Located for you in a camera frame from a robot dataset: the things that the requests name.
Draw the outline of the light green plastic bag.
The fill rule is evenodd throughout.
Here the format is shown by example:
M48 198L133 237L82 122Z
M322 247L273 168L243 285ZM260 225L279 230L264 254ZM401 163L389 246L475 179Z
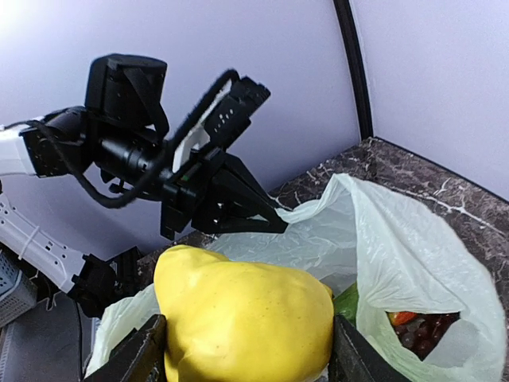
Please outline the light green plastic bag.
M232 261L310 273L333 299L357 283L354 326L410 381L500 381L507 354L506 317L488 270L447 222L415 199L345 173L321 198L278 210L282 234L224 235L207 251ZM421 361L405 349L388 312L460 313ZM153 282L108 307L85 377L105 365L132 329L161 314Z

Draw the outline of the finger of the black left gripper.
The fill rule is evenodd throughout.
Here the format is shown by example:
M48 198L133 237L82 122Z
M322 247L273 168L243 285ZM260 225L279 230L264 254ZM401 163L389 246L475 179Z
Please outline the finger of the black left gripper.
M276 204L241 159L225 154L223 164L212 178L222 216L264 221L281 221Z
M192 218L192 227L206 234L241 232L283 233L288 224L265 201L205 201Z

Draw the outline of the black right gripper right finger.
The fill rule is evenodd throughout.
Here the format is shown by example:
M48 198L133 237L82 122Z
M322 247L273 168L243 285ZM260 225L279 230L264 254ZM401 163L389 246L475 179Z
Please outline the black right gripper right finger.
M328 380L332 382L410 382L391 367L341 314L334 316Z

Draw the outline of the yellow pear fruit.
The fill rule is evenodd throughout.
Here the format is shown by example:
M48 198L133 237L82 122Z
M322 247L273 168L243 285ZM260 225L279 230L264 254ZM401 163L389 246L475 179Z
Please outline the yellow pear fruit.
M314 381L332 351L332 292L310 273L178 245L153 286L169 381Z

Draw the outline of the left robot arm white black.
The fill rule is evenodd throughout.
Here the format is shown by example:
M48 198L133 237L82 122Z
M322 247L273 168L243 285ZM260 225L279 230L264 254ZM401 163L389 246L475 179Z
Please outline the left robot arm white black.
M167 65L112 53L91 63L84 104L1 128L1 243L90 318L135 293L136 258L113 262L54 238L84 222L85 202L58 189L74 177L108 209L161 206L160 233L282 233L277 206L230 146L270 91L228 69L175 131L161 105Z

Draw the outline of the dark purple grape bunch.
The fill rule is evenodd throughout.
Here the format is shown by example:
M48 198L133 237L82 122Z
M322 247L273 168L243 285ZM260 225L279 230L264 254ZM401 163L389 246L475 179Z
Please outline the dark purple grape bunch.
M459 312L418 314L412 322L392 328L401 345L423 361L435 349L449 327L459 319Z

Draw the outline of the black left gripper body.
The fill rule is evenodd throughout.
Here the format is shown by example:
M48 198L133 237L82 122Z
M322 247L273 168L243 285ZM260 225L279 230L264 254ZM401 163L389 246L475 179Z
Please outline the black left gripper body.
M87 140L103 182L112 197L84 183L100 205L120 209L137 198L161 202L161 235L172 239L191 219L170 206L170 179L178 146L222 88L214 85L170 139L169 122L161 105L167 64L151 57L112 53L92 61L84 106Z

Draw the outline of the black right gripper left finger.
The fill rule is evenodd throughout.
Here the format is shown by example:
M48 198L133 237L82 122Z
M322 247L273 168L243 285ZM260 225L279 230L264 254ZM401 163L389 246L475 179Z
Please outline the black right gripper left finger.
M84 381L166 381L165 335L165 317L154 314L140 329L132 329L113 349L107 363Z

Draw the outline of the red apple fruit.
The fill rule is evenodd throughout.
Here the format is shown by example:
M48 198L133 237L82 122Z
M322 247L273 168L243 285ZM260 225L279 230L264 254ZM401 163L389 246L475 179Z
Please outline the red apple fruit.
M399 312L388 312L387 317L393 327L405 325L412 322L418 316L415 312L399 311Z

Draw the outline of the green orange mango fruit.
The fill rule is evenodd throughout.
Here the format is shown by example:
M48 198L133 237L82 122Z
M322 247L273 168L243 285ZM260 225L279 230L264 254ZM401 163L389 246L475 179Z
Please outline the green orange mango fruit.
M335 314L342 315L353 326L356 326L356 315L359 302L357 283L353 283L333 299Z

